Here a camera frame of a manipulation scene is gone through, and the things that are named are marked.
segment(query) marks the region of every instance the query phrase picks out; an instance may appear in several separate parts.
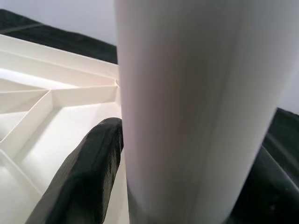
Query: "black cloth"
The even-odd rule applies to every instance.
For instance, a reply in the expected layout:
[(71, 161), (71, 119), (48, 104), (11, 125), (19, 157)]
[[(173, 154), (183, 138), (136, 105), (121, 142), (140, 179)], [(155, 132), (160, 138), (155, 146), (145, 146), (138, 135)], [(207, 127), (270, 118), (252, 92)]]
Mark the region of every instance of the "black cloth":
[(26, 224), (102, 224), (122, 149), (121, 119), (100, 122), (65, 159)]
[(117, 64), (116, 46), (0, 9), (0, 34)]
[(278, 108), (228, 224), (299, 223), (299, 116)]

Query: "white background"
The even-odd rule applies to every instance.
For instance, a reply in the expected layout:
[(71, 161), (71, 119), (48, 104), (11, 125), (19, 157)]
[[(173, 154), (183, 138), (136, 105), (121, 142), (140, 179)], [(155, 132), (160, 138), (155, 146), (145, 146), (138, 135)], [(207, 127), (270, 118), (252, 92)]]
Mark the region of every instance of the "white background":
[[(0, 8), (117, 44), (114, 0), (0, 0)], [(299, 72), (285, 87), (278, 106), (299, 114)]]

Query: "black fabric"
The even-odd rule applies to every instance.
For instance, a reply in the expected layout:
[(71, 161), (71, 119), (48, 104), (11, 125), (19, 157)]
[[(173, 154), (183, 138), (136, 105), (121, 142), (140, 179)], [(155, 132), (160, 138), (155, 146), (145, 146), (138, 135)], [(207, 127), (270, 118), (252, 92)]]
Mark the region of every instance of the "black fabric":
[(4, 9), (0, 9), (0, 34), (117, 63), (116, 46), (112, 44), (46, 26)]
[(26, 224), (102, 224), (122, 149), (121, 119), (100, 122), (65, 159)]
[(299, 116), (278, 108), (230, 224), (299, 223)]

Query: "white plastic tray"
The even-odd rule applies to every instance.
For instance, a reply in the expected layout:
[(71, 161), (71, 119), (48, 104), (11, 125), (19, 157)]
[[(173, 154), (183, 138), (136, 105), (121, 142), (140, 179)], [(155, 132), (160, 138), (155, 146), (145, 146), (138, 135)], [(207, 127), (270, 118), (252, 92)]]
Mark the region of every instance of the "white plastic tray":
[[(1, 35), (0, 58), (0, 223), (23, 224), (88, 131), (121, 117), (117, 66)], [(129, 223), (121, 157), (105, 224)]]

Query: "white cylinder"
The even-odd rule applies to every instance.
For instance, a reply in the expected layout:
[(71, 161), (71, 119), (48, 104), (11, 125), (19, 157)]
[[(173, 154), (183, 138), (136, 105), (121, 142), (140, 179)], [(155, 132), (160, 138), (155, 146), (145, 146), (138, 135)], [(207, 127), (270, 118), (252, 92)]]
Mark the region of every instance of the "white cylinder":
[(220, 224), (288, 77), (298, 0), (116, 0), (132, 224)]

